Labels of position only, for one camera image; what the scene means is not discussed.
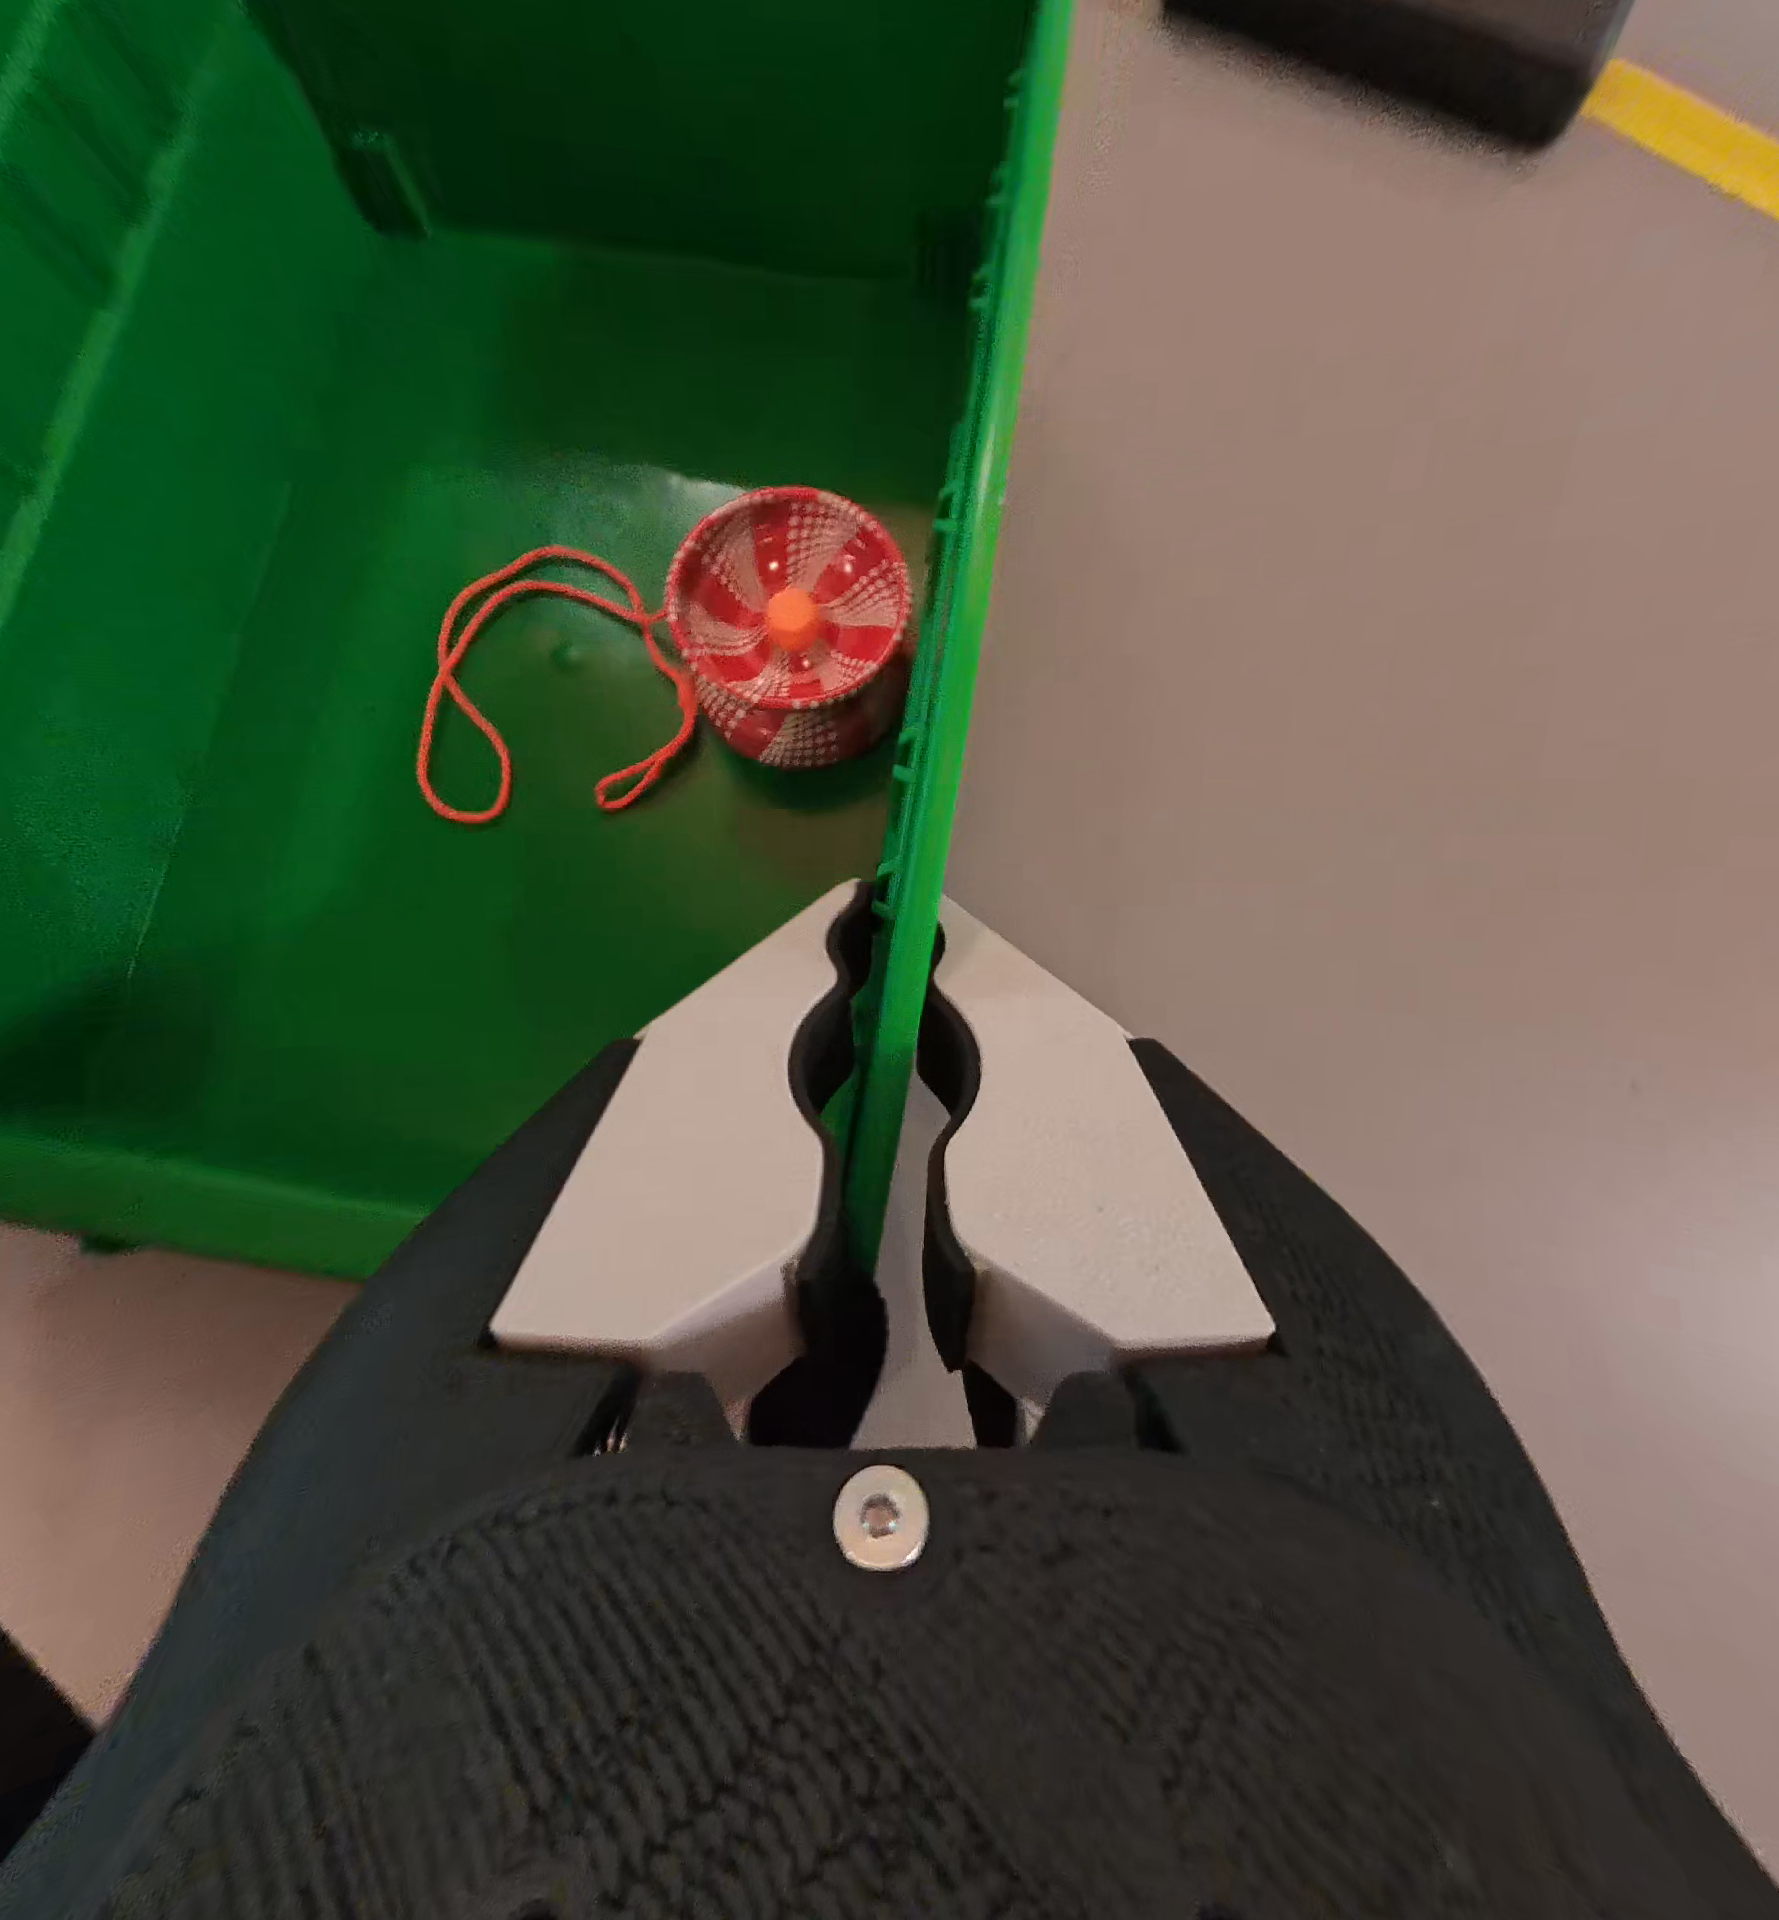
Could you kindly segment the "white desk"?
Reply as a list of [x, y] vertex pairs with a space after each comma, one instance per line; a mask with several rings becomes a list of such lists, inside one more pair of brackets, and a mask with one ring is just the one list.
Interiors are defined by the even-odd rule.
[[[949, 892], [1411, 1273], [1779, 1878], [1779, 224], [1072, 14]], [[0, 1224], [87, 1717], [349, 1279]]]

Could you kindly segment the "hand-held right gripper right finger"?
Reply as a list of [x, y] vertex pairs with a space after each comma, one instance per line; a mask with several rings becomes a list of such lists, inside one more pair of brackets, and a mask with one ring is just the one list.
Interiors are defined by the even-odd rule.
[[942, 900], [915, 1074], [925, 1316], [944, 1368], [1048, 1408], [1074, 1376], [1251, 1358], [1277, 1318], [1128, 1031]]

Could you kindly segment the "green plastic bin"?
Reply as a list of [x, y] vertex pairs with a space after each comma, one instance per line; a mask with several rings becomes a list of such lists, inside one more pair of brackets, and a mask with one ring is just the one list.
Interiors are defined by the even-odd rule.
[[[997, 582], [1072, 4], [0, 4], [0, 1224], [365, 1279], [610, 1042], [863, 881], [880, 1234]], [[824, 770], [527, 593], [738, 493], [908, 555]]]

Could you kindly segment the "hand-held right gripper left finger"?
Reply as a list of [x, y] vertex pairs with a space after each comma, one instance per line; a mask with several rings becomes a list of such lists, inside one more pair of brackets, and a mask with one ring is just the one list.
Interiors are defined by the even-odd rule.
[[699, 1376], [727, 1404], [807, 1359], [849, 1398], [880, 1363], [826, 1122], [854, 1068], [872, 890], [851, 878], [638, 1035], [521, 1256], [500, 1349]]

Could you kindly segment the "black object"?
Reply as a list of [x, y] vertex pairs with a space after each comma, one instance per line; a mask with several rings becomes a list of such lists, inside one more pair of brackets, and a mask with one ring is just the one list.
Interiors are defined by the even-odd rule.
[[1165, 4], [1161, 11], [1515, 153], [1537, 153], [1581, 113], [1630, 7]]

